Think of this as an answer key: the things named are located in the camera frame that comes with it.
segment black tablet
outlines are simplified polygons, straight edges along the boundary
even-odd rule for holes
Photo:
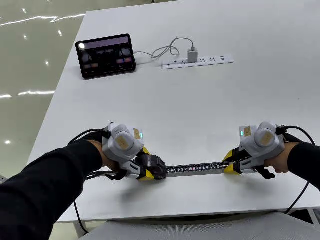
[[[129,34],[78,41],[75,47],[85,80],[136,70]]]

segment white table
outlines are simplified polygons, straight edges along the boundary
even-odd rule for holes
[[[184,36],[199,56],[229,53],[235,63],[172,70],[142,64],[135,73],[84,81],[73,46],[29,162],[111,121],[142,128],[147,148],[168,166],[219,162],[239,144],[239,126],[262,121],[303,127],[319,143],[319,7],[309,0],[188,0],[88,12],[76,41],[129,33],[135,51],[151,52]],[[177,46],[185,57],[190,43]],[[84,184],[77,204],[84,220],[280,210],[304,185],[290,173],[272,180],[97,178]],[[295,207],[319,206],[310,186]],[[71,207],[59,221],[76,219]]]

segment white power strip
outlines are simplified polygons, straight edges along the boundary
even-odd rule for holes
[[[194,63],[188,63],[188,59],[177,59],[174,61],[168,61],[162,63],[162,69],[179,69],[215,64],[230,64],[234,63],[235,60],[230,54],[220,56],[202,56],[198,57],[198,61]]]

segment black sleeve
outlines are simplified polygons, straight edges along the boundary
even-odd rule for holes
[[[102,167],[97,148],[79,140],[47,153],[0,185],[0,239],[49,239],[54,223]]]
[[[307,180],[320,190],[320,147],[299,143],[290,152],[288,168],[293,174]]]

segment shiny floor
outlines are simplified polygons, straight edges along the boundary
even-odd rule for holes
[[[0,1],[0,175],[10,178],[26,165],[86,11],[151,1]],[[64,223],[51,239],[78,238]]]

